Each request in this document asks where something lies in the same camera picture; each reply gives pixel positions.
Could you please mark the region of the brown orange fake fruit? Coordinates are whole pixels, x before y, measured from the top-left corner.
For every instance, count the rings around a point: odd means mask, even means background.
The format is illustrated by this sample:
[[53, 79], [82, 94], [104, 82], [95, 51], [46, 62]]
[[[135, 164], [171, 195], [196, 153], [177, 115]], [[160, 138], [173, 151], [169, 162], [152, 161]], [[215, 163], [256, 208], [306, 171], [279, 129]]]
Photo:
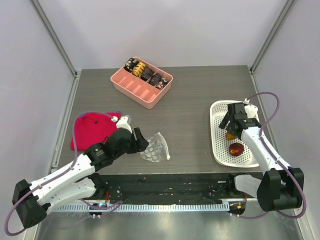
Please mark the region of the brown orange fake fruit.
[[237, 137], [234, 136], [234, 135], [232, 135], [232, 134], [229, 133], [229, 132], [226, 132], [226, 133], [225, 133], [225, 138], [226, 138], [228, 141], [233, 141], [233, 140], [235, 140]]

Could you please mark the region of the clear zip top bag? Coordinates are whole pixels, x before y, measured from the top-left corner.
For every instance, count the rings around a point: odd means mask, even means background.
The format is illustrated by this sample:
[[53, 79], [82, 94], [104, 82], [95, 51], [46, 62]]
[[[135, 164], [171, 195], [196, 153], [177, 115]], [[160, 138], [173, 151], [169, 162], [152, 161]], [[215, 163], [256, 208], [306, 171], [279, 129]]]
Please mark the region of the clear zip top bag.
[[140, 153], [143, 160], [159, 163], [161, 161], [169, 161], [171, 156], [169, 153], [168, 144], [163, 135], [158, 132], [147, 139], [147, 148]]

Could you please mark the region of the dark red fake fruit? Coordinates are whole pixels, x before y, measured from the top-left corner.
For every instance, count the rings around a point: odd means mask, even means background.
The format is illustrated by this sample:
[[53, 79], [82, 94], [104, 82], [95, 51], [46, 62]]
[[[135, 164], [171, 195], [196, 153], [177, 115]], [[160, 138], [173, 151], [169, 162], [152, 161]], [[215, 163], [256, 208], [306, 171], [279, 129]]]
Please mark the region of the dark red fake fruit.
[[238, 157], [240, 156], [245, 150], [245, 147], [238, 142], [232, 143], [229, 147], [228, 147], [228, 152], [231, 156], [234, 157]]

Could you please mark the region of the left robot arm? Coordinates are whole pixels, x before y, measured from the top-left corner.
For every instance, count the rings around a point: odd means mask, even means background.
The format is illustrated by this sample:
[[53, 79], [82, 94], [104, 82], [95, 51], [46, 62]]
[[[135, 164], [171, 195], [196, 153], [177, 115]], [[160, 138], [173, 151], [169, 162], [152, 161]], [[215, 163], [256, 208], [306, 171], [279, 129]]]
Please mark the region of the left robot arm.
[[23, 228], [37, 225], [52, 210], [72, 201], [102, 199], [107, 185], [98, 171], [124, 154], [143, 152], [148, 144], [138, 127], [133, 132], [119, 128], [54, 173], [32, 182], [20, 180], [15, 185], [12, 204]]

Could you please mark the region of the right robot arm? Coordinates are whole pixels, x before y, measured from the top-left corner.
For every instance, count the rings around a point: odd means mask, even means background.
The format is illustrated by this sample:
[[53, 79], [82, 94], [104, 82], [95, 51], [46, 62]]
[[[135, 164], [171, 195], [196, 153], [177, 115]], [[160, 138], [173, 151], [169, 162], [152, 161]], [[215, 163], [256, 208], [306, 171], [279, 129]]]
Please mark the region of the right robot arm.
[[248, 117], [247, 108], [248, 104], [241, 101], [229, 103], [219, 128], [237, 137], [249, 148], [263, 177], [261, 180], [249, 180], [245, 175], [238, 175], [226, 184], [226, 193], [236, 198], [245, 192], [257, 199], [264, 212], [302, 208], [304, 213], [307, 204], [303, 192], [303, 171], [283, 160], [264, 137], [259, 121]]

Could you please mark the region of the white perforated basket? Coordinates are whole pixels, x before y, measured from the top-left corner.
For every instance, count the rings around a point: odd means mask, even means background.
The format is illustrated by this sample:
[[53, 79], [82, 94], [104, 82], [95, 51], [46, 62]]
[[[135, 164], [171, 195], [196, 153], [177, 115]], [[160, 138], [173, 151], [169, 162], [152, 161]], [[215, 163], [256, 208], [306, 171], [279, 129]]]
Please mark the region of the white perforated basket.
[[[226, 130], [219, 127], [228, 111], [228, 105], [235, 100], [219, 100], [214, 102], [209, 110], [210, 136], [212, 152], [215, 161], [223, 166], [233, 168], [256, 168], [259, 166], [254, 155], [240, 139], [228, 140]], [[229, 152], [229, 146], [239, 143], [243, 146], [243, 152], [239, 156], [233, 156]]]

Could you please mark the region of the blue folded cloth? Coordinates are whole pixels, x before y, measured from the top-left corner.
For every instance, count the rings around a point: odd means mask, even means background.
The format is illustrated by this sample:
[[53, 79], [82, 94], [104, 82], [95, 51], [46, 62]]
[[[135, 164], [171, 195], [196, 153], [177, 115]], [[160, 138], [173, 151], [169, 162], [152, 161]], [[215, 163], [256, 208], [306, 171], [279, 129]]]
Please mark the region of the blue folded cloth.
[[105, 115], [105, 116], [109, 116], [110, 118], [112, 118], [113, 116], [116, 116], [117, 118], [119, 116], [121, 116], [121, 111], [110, 111], [110, 112], [105, 112], [105, 111], [85, 111], [85, 112], [82, 112], [78, 115], [78, 118], [86, 115], [86, 114], [101, 114], [101, 115]]

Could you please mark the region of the red folded cloth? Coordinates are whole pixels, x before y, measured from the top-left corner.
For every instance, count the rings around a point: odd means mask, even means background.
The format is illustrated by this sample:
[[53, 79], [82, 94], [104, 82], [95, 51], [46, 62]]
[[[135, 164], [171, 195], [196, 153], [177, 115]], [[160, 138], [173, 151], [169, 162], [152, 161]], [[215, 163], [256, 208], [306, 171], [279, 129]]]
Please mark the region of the red folded cloth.
[[72, 124], [77, 151], [85, 151], [91, 145], [105, 142], [117, 130], [116, 123], [104, 114], [91, 112], [79, 116]]

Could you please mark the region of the pink divided tray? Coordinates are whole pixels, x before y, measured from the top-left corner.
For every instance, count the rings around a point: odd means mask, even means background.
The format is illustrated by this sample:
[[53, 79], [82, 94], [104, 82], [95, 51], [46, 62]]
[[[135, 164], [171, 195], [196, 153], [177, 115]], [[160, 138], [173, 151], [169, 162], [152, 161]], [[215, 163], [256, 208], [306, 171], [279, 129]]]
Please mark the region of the pink divided tray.
[[128, 72], [122, 66], [118, 69], [111, 77], [110, 80], [113, 83], [116, 90], [123, 93], [127, 97], [131, 98], [135, 102], [139, 103], [147, 109], [152, 109], [161, 98], [171, 89], [173, 76], [168, 72], [150, 64], [149, 62], [133, 57], [139, 62], [143, 62], [146, 67], [151, 68], [155, 73], [159, 73], [162, 78], [166, 78], [169, 83], [162, 89], [159, 90], [155, 86], [149, 84], [149, 80], [144, 81], [139, 77], [136, 77], [131, 72]]

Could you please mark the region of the black spotted sock roll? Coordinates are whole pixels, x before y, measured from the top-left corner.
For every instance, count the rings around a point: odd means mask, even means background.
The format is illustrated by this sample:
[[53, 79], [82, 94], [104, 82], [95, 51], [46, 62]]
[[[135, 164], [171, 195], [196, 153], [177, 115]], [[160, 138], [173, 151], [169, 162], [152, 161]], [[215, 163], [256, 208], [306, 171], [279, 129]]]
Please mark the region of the black spotted sock roll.
[[168, 83], [169, 81], [166, 78], [162, 77], [159, 80], [159, 82], [155, 85], [155, 87], [161, 91]]

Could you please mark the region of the dark brown sock roll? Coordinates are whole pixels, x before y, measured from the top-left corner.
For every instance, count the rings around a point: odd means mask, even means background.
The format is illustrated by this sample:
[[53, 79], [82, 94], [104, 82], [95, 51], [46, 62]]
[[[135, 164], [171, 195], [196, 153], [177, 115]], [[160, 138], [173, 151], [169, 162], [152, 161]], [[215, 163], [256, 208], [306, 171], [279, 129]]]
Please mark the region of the dark brown sock roll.
[[146, 66], [140, 78], [146, 82], [154, 73], [155, 72], [150, 67]]

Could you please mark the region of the yellow black sock roll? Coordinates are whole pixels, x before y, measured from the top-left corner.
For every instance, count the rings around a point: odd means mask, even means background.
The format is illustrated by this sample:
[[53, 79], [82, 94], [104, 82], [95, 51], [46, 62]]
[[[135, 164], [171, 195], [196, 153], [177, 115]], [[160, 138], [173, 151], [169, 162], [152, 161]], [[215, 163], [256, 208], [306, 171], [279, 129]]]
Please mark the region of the yellow black sock roll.
[[136, 77], [139, 77], [142, 75], [146, 68], [146, 65], [143, 62], [138, 62], [137, 65], [133, 68], [132, 74]]

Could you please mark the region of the black floral sock roll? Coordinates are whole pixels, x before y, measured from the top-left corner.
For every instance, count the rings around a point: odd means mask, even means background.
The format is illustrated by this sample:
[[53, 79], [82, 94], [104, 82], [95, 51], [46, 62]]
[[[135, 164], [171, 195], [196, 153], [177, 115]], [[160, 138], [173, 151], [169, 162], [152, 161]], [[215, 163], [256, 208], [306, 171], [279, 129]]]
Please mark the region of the black floral sock roll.
[[135, 66], [139, 63], [138, 60], [136, 60], [135, 58], [130, 58], [124, 65], [124, 69], [131, 73], [133, 71], [133, 69], [135, 68]]

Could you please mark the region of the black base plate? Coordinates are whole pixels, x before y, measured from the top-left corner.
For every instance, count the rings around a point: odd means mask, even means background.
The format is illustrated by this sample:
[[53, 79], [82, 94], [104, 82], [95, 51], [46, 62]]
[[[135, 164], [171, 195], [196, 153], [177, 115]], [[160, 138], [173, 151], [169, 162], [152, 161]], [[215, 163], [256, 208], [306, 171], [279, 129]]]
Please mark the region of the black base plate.
[[106, 190], [90, 200], [132, 205], [215, 204], [248, 198], [232, 185], [234, 173], [103, 174]]

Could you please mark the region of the right aluminium frame post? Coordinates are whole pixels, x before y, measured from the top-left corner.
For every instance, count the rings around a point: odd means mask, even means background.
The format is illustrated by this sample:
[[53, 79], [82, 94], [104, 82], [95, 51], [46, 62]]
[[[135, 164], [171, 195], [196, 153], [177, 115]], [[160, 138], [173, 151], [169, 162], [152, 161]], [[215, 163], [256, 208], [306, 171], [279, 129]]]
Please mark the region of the right aluminium frame post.
[[279, 33], [282, 25], [286, 21], [287, 17], [289, 16], [290, 12], [292, 11], [296, 0], [286, 0], [280, 13], [278, 14], [275, 22], [273, 23], [265, 41], [262, 44], [252, 66], [249, 68], [251, 74], [254, 74], [257, 70], [258, 66], [260, 65], [261, 61], [263, 60], [267, 50], [271, 46], [272, 42], [275, 40], [277, 34]]

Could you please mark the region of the aluminium frame post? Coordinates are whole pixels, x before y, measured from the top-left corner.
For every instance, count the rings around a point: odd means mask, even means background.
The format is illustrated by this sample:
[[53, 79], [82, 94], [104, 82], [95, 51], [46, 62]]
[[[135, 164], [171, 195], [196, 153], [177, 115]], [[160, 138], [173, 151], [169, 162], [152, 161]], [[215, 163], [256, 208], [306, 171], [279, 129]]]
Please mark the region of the aluminium frame post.
[[60, 54], [62, 60], [64, 61], [65, 65], [67, 66], [68, 70], [70, 71], [71, 75], [76, 78], [78, 75], [78, 71], [75, 69], [74, 65], [72, 64], [67, 52], [65, 51], [58, 35], [56, 34], [49, 18], [47, 17], [43, 7], [41, 6], [38, 0], [29, 0], [29, 3], [35, 10], [38, 18], [40, 19], [41, 23], [43, 24], [47, 34], [49, 35], [50, 39], [52, 40], [54, 46], [56, 47], [58, 53]]
[[261, 61], [263, 60], [267, 50], [271, 46], [272, 42], [275, 40], [277, 34], [279, 33], [282, 25], [286, 21], [287, 17], [289, 16], [290, 12], [292, 11], [296, 0], [286, 0], [280, 13], [278, 14], [275, 22], [273, 23], [265, 41], [262, 44], [252, 66], [249, 68], [251, 74], [254, 74], [257, 70], [258, 66], [260, 65]]

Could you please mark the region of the left aluminium frame post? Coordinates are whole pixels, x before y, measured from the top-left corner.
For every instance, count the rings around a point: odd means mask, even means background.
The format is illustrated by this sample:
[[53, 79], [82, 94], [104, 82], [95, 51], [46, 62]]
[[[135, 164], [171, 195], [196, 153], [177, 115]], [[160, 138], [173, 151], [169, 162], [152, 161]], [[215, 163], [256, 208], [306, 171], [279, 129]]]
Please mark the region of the left aluminium frame post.
[[29, 3], [35, 10], [38, 18], [40, 19], [41, 23], [43, 24], [47, 34], [49, 35], [50, 39], [52, 40], [54, 46], [56, 47], [58, 53], [60, 54], [62, 60], [64, 61], [65, 65], [67, 66], [68, 70], [70, 71], [71, 75], [76, 78], [78, 75], [78, 71], [75, 69], [74, 65], [72, 64], [67, 52], [65, 51], [58, 35], [56, 34], [49, 18], [47, 17], [43, 7], [41, 6], [38, 0], [29, 0]]

